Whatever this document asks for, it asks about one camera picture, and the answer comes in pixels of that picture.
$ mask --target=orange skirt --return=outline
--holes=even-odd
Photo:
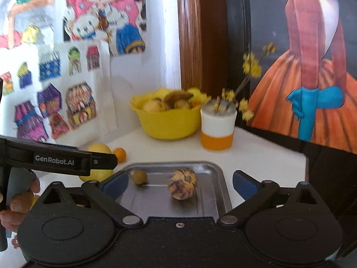
[[[324,59],[319,89],[330,86],[333,86],[332,62]],[[286,98],[298,88],[301,88],[300,61],[288,50],[268,69],[251,95],[249,108],[255,115],[247,125],[297,138],[299,121]],[[311,143],[357,154],[357,80],[349,73],[344,105],[316,110]]]

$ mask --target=purple house drawing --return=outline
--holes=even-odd
[[[56,113],[62,108],[62,97],[58,89],[53,84],[37,93],[37,102],[44,118]]]
[[[17,138],[45,142],[49,136],[43,118],[35,111],[30,101],[15,106]]]

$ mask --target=painting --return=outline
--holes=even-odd
[[[100,68],[99,50],[96,45],[88,47],[86,57],[88,71]]]
[[[17,138],[46,142],[49,136],[44,126],[44,119],[36,113],[31,101],[15,106]]]
[[[248,125],[357,154],[357,0],[250,0],[250,9],[252,52],[270,41],[277,52],[251,81]]]
[[[71,47],[68,51],[68,59],[69,59],[69,74],[73,76],[75,72],[82,72],[81,65],[81,53],[79,49],[75,46]]]
[[[0,48],[53,43],[55,0],[0,0]]]
[[[70,87],[67,91],[66,103],[68,121],[72,129],[77,129],[97,116],[92,89],[87,82]]]
[[[10,72],[6,72],[3,75],[0,75],[0,78],[2,78],[3,85],[2,85],[2,94],[4,96],[10,95],[14,91],[14,84],[12,82],[12,77]]]
[[[17,71],[17,76],[19,78],[20,89],[24,89],[27,86],[32,85],[32,73],[29,71],[27,62],[23,62]]]
[[[50,118],[51,137],[56,140],[69,132],[69,127],[59,113],[54,113]]]
[[[145,50],[145,0],[66,0],[64,40],[102,39],[113,55]]]
[[[39,63],[40,81],[61,76],[61,57],[58,51],[43,53]]]
[[[47,118],[62,108],[62,96],[53,84],[37,93],[37,103],[43,118]]]

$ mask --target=orange dress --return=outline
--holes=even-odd
[[[255,113],[248,126],[298,137],[299,121],[287,96],[301,87],[341,88],[344,104],[317,109],[311,142],[357,153],[357,81],[346,71],[341,22],[324,58],[324,18],[318,0],[288,0],[285,7],[290,47],[264,74],[249,99]]]

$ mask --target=wooden door frame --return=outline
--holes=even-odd
[[[227,86],[226,0],[178,0],[181,87],[219,95]]]

